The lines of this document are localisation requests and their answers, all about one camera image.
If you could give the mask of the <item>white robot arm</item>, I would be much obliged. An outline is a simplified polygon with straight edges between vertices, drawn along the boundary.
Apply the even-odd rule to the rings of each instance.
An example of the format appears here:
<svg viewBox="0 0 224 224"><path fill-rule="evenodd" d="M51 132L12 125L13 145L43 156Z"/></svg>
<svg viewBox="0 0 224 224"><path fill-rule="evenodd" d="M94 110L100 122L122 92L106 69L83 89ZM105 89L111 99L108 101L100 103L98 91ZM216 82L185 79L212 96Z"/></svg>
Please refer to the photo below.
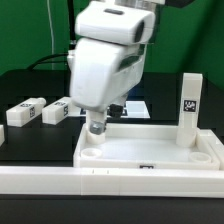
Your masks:
<svg viewBox="0 0 224 224"><path fill-rule="evenodd" d="M122 114L142 77L156 8L184 8L194 0L90 0L75 20L80 36L68 54L70 96L87 111L87 130L101 135L108 116Z"/></svg>

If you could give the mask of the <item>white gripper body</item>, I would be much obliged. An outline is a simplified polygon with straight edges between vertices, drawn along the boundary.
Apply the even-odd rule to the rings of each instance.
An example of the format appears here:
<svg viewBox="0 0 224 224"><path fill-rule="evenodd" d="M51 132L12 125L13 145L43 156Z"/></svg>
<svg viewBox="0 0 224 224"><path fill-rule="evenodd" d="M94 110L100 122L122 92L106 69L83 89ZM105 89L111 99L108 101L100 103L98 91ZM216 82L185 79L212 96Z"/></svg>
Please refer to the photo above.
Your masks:
<svg viewBox="0 0 224 224"><path fill-rule="evenodd" d="M70 96L86 110L104 112L142 77L145 46L118 45L81 38L71 69Z"/></svg>

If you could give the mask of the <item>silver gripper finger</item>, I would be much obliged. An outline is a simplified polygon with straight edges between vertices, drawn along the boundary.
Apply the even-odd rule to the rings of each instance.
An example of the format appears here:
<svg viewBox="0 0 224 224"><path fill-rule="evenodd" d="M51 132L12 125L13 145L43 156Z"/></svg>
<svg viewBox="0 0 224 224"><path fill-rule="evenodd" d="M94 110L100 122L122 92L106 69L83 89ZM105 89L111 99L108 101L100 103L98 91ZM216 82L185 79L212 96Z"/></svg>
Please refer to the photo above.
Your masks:
<svg viewBox="0 0 224 224"><path fill-rule="evenodd" d="M86 111L86 123L90 133L101 135L106 130L106 112Z"/></svg>
<svg viewBox="0 0 224 224"><path fill-rule="evenodd" d="M120 118L122 116L124 106L124 102L113 102L109 105L109 115L113 118Z"/></svg>

